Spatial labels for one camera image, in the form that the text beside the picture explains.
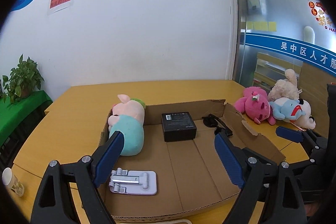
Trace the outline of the white folding phone stand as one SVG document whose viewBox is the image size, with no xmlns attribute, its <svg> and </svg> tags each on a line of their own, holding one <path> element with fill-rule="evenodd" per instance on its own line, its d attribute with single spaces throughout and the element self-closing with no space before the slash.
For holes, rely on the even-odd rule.
<svg viewBox="0 0 336 224">
<path fill-rule="evenodd" d="M 157 193 L 157 174 L 117 168 L 111 172 L 109 189 L 117 194 L 153 196 Z"/>
</svg>

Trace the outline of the pink pig plush teal shirt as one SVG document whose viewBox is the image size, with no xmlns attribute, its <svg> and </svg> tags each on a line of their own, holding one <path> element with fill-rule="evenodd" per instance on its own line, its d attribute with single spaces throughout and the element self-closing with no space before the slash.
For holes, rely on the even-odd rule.
<svg viewBox="0 0 336 224">
<path fill-rule="evenodd" d="M 135 156 L 141 152 L 144 144 L 146 104 L 126 94 L 119 94 L 117 97 L 120 103 L 112 107 L 112 114 L 108 118 L 109 137 L 115 131 L 121 132 L 124 137 L 121 156 Z"/>
</svg>

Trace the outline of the black sunglasses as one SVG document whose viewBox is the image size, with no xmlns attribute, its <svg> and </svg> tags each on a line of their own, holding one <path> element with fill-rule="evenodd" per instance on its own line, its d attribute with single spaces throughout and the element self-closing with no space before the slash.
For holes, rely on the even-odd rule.
<svg viewBox="0 0 336 224">
<path fill-rule="evenodd" d="M 202 117 L 203 124 L 206 127 L 213 128 L 214 134 L 218 135 L 224 133 L 226 137 L 230 138 L 233 136 L 232 130 L 218 117 L 213 114 Z"/>
</svg>

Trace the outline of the black product box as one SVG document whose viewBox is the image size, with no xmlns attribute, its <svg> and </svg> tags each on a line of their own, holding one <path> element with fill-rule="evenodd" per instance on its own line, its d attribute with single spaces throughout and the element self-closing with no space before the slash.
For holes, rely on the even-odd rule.
<svg viewBox="0 0 336 224">
<path fill-rule="evenodd" d="M 165 142 L 194 140 L 197 127 L 189 112 L 161 114 Z"/>
</svg>

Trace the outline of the white dog plush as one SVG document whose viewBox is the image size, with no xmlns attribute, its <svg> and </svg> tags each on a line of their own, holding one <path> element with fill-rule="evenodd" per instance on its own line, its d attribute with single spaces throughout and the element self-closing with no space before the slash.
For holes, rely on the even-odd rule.
<svg viewBox="0 0 336 224">
<path fill-rule="evenodd" d="M 295 125 L 297 128 L 313 130 L 316 127 L 316 122 L 314 117 L 311 115 L 311 107 L 309 102 L 303 99 L 299 99 L 302 102 L 301 108 L 305 112 L 296 121 L 291 121 L 291 124 Z"/>
</svg>

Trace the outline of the light blue elephant plush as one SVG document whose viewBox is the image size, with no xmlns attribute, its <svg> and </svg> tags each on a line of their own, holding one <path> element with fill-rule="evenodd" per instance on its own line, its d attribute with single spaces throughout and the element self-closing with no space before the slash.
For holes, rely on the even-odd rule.
<svg viewBox="0 0 336 224">
<path fill-rule="evenodd" d="M 293 122 L 306 114 L 302 108 L 302 99 L 292 100 L 286 97 L 281 97 L 269 104 L 272 107 L 272 115 L 276 120 Z"/>
</svg>

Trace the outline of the cream bunny plush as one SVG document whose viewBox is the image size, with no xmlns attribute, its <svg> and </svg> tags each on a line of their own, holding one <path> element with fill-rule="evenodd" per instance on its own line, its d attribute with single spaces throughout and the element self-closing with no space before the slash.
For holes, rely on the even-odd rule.
<svg viewBox="0 0 336 224">
<path fill-rule="evenodd" d="M 293 69 L 285 70 L 286 79 L 276 81 L 274 87 L 268 94 L 268 101 L 275 101 L 285 97 L 291 100 L 298 100 L 302 90 L 298 88 L 297 77 Z"/>
</svg>

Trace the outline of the magenta bear plush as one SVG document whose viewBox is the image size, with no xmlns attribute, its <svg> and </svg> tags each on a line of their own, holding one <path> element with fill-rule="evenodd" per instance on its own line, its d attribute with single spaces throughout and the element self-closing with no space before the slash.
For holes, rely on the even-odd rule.
<svg viewBox="0 0 336 224">
<path fill-rule="evenodd" d="M 275 125 L 276 120 L 272 115 L 272 107 L 268 101 L 268 94 L 260 87 L 251 86 L 243 90 L 243 97 L 239 98 L 234 107 L 242 114 L 246 114 L 256 124 L 267 121 Z"/>
</svg>

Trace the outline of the brown cardboard box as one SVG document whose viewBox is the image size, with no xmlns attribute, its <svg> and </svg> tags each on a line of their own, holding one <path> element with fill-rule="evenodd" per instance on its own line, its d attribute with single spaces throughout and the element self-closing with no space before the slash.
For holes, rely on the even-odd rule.
<svg viewBox="0 0 336 224">
<path fill-rule="evenodd" d="M 184 111 L 196 124 L 195 139 L 165 142 L 162 114 Z M 215 151 L 213 130 L 203 124 L 203 117 L 209 114 L 219 117 L 232 130 L 231 141 L 236 147 L 249 148 L 276 163 L 284 161 L 283 153 L 225 100 L 149 105 L 145 110 L 142 151 L 120 157 L 116 167 L 154 171 L 157 192 L 136 196 L 112 193 L 107 184 L 100 186 L 99 192 L 116 221 L 155 222 L 187 217 L 223 204 L 239 193 Z"/>
</svg>

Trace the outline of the paper cup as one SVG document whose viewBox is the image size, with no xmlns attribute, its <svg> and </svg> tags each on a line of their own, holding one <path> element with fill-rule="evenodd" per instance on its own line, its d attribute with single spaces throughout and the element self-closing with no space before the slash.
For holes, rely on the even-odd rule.
<svg viewBox="0 0 336 224">
<path fill-rule="evenodd" d="M 7 167 L 3 170 L 2 182 L 8 190 L 11 190 L 17 196 L 22 197 L 24 195 L 25 187 L 18 180 L 17 176 L 13 174 L 13 171 L 11 170 L 11 168 Z"/>
</svg>

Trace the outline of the green covered side table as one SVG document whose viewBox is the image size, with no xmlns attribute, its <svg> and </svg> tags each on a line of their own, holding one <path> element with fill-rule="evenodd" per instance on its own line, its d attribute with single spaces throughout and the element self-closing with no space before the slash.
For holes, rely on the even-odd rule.
<svg viewBox="0 0 336 224">
<path fill-rule="evenodd" d="M 51 104 L 52 99 L 44 91 L 33 92 L 14 104 L 1 101 L 1 170 L 13 166 L 19 150 Z"/>
</svg>

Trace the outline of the potted green plant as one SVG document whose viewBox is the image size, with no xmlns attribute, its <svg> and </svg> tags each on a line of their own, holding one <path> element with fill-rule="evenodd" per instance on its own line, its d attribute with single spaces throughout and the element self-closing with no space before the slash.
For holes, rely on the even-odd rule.
<svg viewBox="0 0 336 224">
<path fill-rule="evenodd" d="M 36 89 L 41 90 L 44 81 L 37 62 L 30 57 L 25 60 L 21 55 L 17 66 L 11 69 L 10 74 L 2 76 L 2 86 L 5 90 L 2 96 L 3 102 L 9 100 L 14 104 L 27 98 Z"/>
</svg>

